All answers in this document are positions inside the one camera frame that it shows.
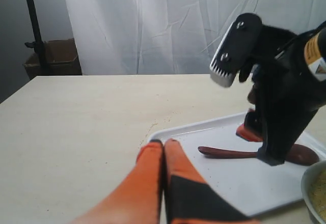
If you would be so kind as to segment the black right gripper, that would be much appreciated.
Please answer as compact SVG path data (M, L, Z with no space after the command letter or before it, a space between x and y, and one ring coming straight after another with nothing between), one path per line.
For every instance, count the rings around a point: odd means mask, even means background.
M325 105L325 24L295 34L265 25L254 13L235 19L240 82L250 78L249 108L236 135L263 142L257 158L281 165Z

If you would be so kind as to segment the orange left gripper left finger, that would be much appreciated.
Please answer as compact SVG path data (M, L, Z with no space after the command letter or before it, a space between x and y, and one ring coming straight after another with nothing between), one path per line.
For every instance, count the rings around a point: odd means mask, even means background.
M117 188L71 223L159 223L163 171L164 147L154 139L141 148Z

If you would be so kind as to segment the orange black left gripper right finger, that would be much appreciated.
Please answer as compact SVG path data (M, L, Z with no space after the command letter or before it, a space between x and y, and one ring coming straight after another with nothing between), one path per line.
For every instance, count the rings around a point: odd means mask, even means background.
M168 223L259 223L220 197L192 165L179 141L164 146Z

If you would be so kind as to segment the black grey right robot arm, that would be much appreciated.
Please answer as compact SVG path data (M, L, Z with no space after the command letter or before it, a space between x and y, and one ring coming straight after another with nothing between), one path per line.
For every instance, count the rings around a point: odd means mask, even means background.
M290 149L325 106L325 24L295 34L262 23L253 13L239 15L230 25L211 71L225 86L250 78L248 95L254 109L243 128L262 140L259 160L285 162Z

